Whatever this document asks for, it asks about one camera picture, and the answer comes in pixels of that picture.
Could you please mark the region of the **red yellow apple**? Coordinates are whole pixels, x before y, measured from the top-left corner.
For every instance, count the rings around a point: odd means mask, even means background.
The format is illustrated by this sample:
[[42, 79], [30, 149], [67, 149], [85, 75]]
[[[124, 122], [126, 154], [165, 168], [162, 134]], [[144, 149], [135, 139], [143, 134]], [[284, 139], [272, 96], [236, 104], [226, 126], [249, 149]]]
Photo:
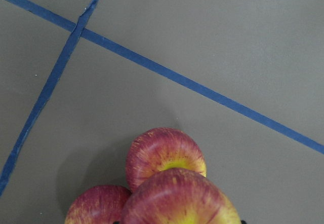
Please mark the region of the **red yellow apple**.
[[68, 209], [65, 223], [116, 223], [131, 191], [120, 185], [97, 185], [78, 196]]
[[206, 177], [183, 168], [154, 174], [127, 200], [120, 223], [240, 223], [228, 197]]
[[126, 157], [126, 180], [131, 192], [152, 175], [171, 168], [185, 168], [207, 175], [205, 157], [186, 133], [159, 127], [137, 136]]

